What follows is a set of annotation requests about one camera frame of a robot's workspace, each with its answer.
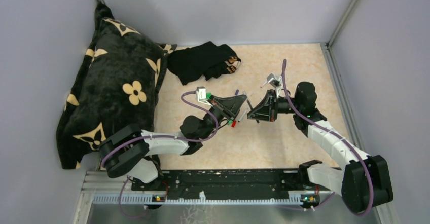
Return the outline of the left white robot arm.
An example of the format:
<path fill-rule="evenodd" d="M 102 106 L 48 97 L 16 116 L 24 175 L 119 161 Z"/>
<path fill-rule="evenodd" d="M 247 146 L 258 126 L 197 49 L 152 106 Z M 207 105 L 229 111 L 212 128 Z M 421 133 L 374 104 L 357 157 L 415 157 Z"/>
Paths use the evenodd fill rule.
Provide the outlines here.
<path fill-rule="evenodd" d="M 130 124 L 119 130 L 100 146 L 101 167 L 109 178 L 128 176 L 138 179 L 150 190 L 162 185 L 162 172 L 159 165 L 149 157 L 174 154 L 191 155 L 202 147 L 204 141 L 212 139 L 226 119 L 231 123 L 238 116 L 246 95 L 217 97 L 205 88 L 186 92 L 181 96 L 184 103 L 201 109 L 200 106 L 185 100 L 185 96 L 195 95 L 199 103 L 208 105 L 203 118 L 187 116 L 177 133 L 155 133 L 141 129 L 138 124 Z"/>

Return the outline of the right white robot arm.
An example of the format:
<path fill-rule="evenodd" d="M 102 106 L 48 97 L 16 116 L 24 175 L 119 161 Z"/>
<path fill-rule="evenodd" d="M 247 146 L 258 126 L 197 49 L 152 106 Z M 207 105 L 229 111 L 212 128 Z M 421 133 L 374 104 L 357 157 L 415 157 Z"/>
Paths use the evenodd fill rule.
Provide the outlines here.
<path fill-rule="evenodd" d="M 298 185 L 310 190 L 321 185 L 341 196 L 356 214 L 394 199 L 387 161 L 372 156 L 341 136 L 316 107 L 317 94 L 310 82 L 300 82 L 293 97 L 282 97 L 280 82 L 248 114 L 250 120 L 274 122 L 279 114 L 292 114 L 295 126 L 318 144 L 338 164 L 332 168 L 319 160 L 299 166 Z"/>

